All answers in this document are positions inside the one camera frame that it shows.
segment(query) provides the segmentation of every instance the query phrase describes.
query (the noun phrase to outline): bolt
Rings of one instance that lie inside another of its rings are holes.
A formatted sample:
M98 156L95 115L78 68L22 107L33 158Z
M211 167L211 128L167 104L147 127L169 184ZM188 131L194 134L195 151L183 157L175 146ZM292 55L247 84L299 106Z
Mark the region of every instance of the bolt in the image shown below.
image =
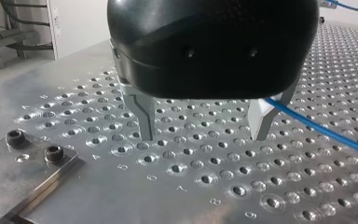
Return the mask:
M13 130L6 135L7 144L13 148L20 148L26 142L23 131Z
M58 162L63 158L63 149L60 146L50 146L45 148L45 159L49 162Z

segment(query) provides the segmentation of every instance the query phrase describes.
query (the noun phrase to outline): steel plate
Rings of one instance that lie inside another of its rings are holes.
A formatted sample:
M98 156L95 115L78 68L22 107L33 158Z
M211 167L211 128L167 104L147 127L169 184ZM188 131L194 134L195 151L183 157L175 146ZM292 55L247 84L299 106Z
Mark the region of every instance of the steel plate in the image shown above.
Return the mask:
M19 127L86 162L29 219L358 222L358 152L284 114L254 142L246 100L156 99L143 142L116 74L106 42L0 85L0 137ZM290 107L358 141L358 30L320 28Z

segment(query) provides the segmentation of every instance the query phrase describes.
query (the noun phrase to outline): cable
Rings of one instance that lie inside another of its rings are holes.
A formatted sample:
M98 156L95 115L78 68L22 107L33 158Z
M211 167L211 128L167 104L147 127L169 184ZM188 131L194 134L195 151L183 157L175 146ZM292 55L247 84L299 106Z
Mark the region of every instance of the cable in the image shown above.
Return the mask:
M39 45L39 46L26 46L26 45L19 45L19 44L11 44L7 45L10 49L17 49L17 50L53 50L51 45Z
M9 2L5 2L5 5L10 7L48 7L46 5L16 4L16 3L9 3Z
M344 5L342 3L339 3L338 1L335 1L335 0L325 0L325 1L332 3L332 4L336 4L337 6L340 6L340 7L345 7L346 9L349 9L349 10L358 11L357 7L350 7L350 6Z
M297 119L298 121L302 122L305 125L310 126L311 128L313 128L314 130L318 131L319 133L322 133L326 136L329 136L331 138L334 138L335 140L337 140L338 142L347 145L348 147L352 147L356 150L358 150L358 143L347 138L344 137L338 133L335 133L329 129L326 129L325 127L322 127L321 125L313 122L310 119L305 118L304 116L297 114L297 112L291 110L290 108L288 108L285 105L281 105L280 103L272 100L271 98L266 98L264 99L267 103L269 103L270 105L273 105L274 107L276 107L277 109L281 110L283 113L289 115L290 117Z
M44 26L50 26L50 24L48 24L47 22L42 22L42 21L23 21L20 20L19 18L15 17L13 14L11 14L10 10L7 8L6 2L4 0L0 0L0 3L2 5L2 8L4 9L4 11L6 12L6 14L13 20L19 23L23 23L23 24L30 24L30 25L44 25Z

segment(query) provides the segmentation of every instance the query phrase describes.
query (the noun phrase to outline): metal bracket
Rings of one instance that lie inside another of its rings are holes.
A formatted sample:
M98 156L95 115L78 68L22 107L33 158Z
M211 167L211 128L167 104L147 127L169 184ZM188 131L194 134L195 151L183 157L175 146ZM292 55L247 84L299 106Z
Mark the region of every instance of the metal bracket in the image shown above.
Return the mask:
M25 139L18 149L10 147L5 138L0 140L0 223L10 223L53 183L59 184L56 180L78 161L76 151L64 148L63 158L48 162L45 149L52 144L29 134Z
M126 107L138 118L139 132L143 141L153 140L155 122L153 97L136 90L131 84L118 79Z
M293 83L286 91L273 96L283 105L288 105L295 92L298 80ZM248 109L248 122L251 128L251 135L254 141L266 140L269 134L269 128L279 110L268 104L263 99L252 100Z

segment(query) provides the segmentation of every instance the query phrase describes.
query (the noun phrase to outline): perforated metal table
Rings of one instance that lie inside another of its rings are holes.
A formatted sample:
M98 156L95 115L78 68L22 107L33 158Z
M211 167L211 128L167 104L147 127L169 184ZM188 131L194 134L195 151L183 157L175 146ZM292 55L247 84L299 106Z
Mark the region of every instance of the perforated metal table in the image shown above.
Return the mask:
M143 142L116 73L106 42L0 85L0 138L22 128L85 162L30 220L358 222L358 152L284 114L254 142L247 100L156 99ZM358 141L358 30L321 26L289 106Z

